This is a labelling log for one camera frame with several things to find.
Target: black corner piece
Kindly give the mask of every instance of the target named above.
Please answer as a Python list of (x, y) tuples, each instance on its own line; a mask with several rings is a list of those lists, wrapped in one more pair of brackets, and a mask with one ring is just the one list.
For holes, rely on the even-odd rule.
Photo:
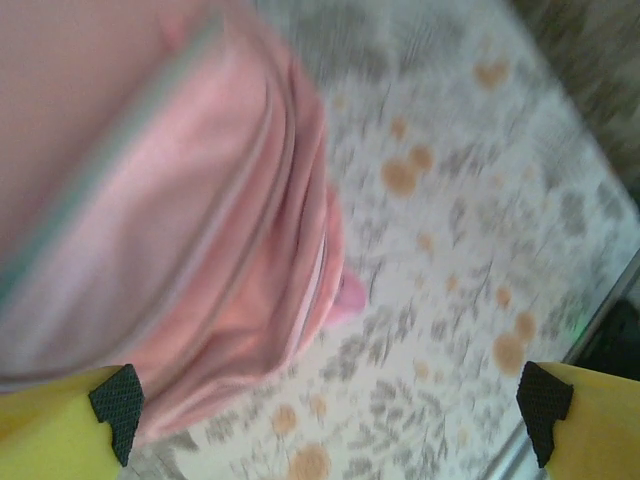
[(551, 458), (555, 447), (553, 425), (567, 418), (572, 397), (571, 385), (533, 362), (524, 366), (516, 399), (540, 468)]
[(133, 365), (125, 365), (89, 393), (98, 422), (111, 425), (113, 453), (123, 467), (129, 462), (144, 394)]

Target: pink fabric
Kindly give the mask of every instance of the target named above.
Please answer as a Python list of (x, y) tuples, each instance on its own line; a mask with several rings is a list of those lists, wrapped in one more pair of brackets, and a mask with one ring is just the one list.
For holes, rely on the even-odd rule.
[(133, 363), (138, 444), (214, 415), (365, 303), (318, 93), (252, 9), (213, 3), (221, 38), (0, 312), (0, 390)]

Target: yellow object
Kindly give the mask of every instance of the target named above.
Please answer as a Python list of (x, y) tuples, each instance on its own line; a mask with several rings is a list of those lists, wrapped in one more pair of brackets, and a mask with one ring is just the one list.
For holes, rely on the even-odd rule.
[(98, 422), (88, 395), (120, 369), (0, 396), (0, 479), (114, 480), (111, 426)]
[(574, 392), (553, 427), (553, 480), (640, 479), (640, 382), (560, 363), (541, 368)]

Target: pink clothing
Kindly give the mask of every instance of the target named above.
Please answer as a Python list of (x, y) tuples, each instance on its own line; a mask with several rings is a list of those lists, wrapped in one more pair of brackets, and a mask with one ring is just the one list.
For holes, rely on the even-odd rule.
[(365, 302), (317, 92), (250, 9), (215, 3), (168, 99), (0, 310), (0, 388), (133, 363), (138, 443), (215, 414)]

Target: black textured patch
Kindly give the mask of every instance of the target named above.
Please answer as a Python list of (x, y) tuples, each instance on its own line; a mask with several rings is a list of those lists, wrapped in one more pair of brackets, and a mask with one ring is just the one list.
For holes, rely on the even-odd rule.
[(111, 425), (111, 448), (120, 465), (126, 467), (144, 403), (133, 365), (125, 365), (89, 393), (89, 400), (98, 422)]
[(533, 362), (524, 366), (516, 399), (540, 468), (549, 462), (555, 448), (553, 425), (567, 418), (572, 398), (571, 385)]

